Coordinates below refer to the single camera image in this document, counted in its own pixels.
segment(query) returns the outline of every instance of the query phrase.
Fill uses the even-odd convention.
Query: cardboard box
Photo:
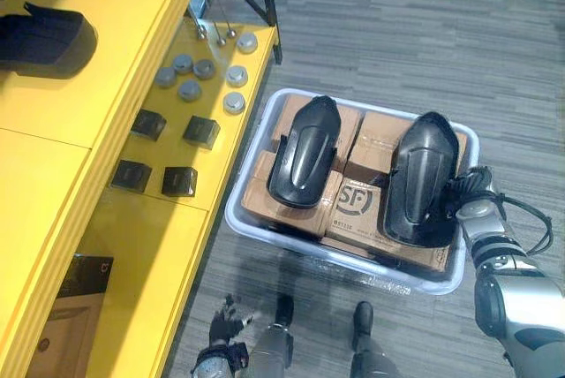
[[[387,238],[377,230],[379,207],[380,188],[345,178],[332,208],[327,237],[368,253],[386,254],[438,272],[445,270],[449,247],[417,248]]]
[[[356,254],[357,256],[363,257],[365,259],[372,259],[372,257],[374,257],[372,254],[370,254],[369,252],[367,252],[362,248],[352,246],[351,244],[344,243],[339,239],[334,239],[331,237],[322,238],[320,240],[320,244],[323,244],[324,246],[336,248],[338,250],[342,250],[343,252],[346,253]]]
[[[334,199],[342,183],[342,174],[334,170],[330,172],[320,203],[315,208],[289,208],[271,197],[267,190],[268,175],[274,162],[275,153],[260,153],[253,176],[245,188],[241,205],[269,222],[282,223],[322,237],[328,227]]]
[[[111,257],[75,254],[43,327],[26,378],[84,378]]]
[[[273,150],[275,152],[279,147],[281,135],[289,134],[294,116],[296,116],[298,111],[311,100],[312,99],[310,97],[297,94],[292,94],[286,99],[286,103],[282,108],[281,116],[279,116],[279,121],[277,122],[271,137]],[[339,111],[339,116],[342,120],[342,126],[335,144],[336,153],[332,169],[341,173],[343,172],[345,163],[347,163],[347,158],[350,154],[351,146],[353,145],[353,140],[355,139],[357,129],[359,128],[361,112],[357,109],[352,109],[351,107],[339,105],[337,106],[337,110]]]
[[[408,119],[367,111],[343,175],[366,184],[384,187],[390,172],[392,154],[398,141],[412,124]],[[459,140],[459,167],[467,137],[459,132],[456,132],[456,135]]]

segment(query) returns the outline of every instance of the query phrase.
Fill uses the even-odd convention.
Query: metal screw
[[[206,5],[206,8],[210,10],[210,4],[208,0],[204,0],[204,4]],[[215,32],[218,34],[218,41],[216,41],[216,43],[219,47],[223,47],[227,43],[226,39],[220,35],[220,30],[218,29],[218,25],[217,23],[215,23],[215,20],[212,20],[212,22],[214,23]]]
[[[190,17],[192,18],[194,25],[196,26],[196,38],[198,38],[199,41],[206,40],[206,35],[207,35],[206,27],[204,25],[201,25],[199,21],[196,19],[196,13],[192,11],[190,5],[188,6],[188,12],[190,13]]]
[[[226,36],[230,39],[235,38],[237,36],[237,32],[235,31],[235,29],[233,29],[230,26],[230,23],[228,21],[228,17],[226,16],[226,12],[224,11],[224,9],[222,7],[222,3],[220,2],[220,0],[215,0],[215,1],[218,2],[218,6],[220,7],[220,11],[222,12],[223,19],[225,20],[226,25],[228,25],[228,32],[226,33]]]

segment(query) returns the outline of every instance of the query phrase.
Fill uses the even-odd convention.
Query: black shoe
[[[294,299],[286,294],[281,294],[276,301],[275,323],[288,328],[292,323],[294,314]]]
[[[357,351],[357,343],[361,336],[370,336],[373,328],[373,307],[368,301],[361,301],[353,314],[353,351]]]

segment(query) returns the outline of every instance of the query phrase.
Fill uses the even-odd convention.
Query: gray carpet
[[[232,21],[257,22],[242,0],[222,0]],[[554,220],[556,241],[537,260],[564,276],[565,0],[276,0],[284,60],[263,101],[282,87],[422,113],[438,110],[474,129],[480,161],[500,189]],[[209,18],[221,19],[212,0]],[[543,228],[509,209],[530,247]],[[375,308],[373,334],[405,377],[511,377],[502,348],[475,325],[474,270],[460,288],[432,297],[387,291],[379,279],[239,237],[225,223],[211,238],[199,284],[179,326],[164,376],[189,376],[222,297],[264,316],[240,341],[253,347],[278,291],[294,294],[289,377],[349,376],[355,305]]]

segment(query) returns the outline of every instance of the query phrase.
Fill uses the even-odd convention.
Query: black cable
[[[489,200],[496,205],[499,212],[501,213],[501,217],[504,221],[506,221],[506,211],[502,206],[503,203],[508,203],[525,210],[530,215],[536,216],[541,222],[544,223],[546,226],[546,233],[544,236],[536,243],[534,247],[528,250],[526,253],[530,256],[535,256],[536,254],[543,253],[546,251],[551,245],[554,243],[554,231],[553,225],[551,223],[551,217],[545,215],[541,210],[524,203],[523,201],[513,199],[508,197],[504,193],[493,193],[491,191],[475,191],[471,193],[466,193],[459,198],[459,200],[449,206],[449,211],[456,212],[459,208],[461,208],[464,204],[469,203],[471,201],[476,200]]]
[[[538,243],[534,247],[528,250],[526,254],[530,256],[535,256],[536,254],[543,253],[549,247],[551,247],[551,245],[554,243],[554,231],[553,231],[553,225],[551,223],[551,217],[544,215],[544,213],[541,212],[541,210],[538,210],[537,208],[530,206],[529,204],[524,203],[523,201],[508,197],[504,193],[501,193],[500,197],[502,202],[512,204],[517,208],[525,210],[530,215],[536,216],[546,226],[546,233],[544,234],[544,236],[538,241]]]

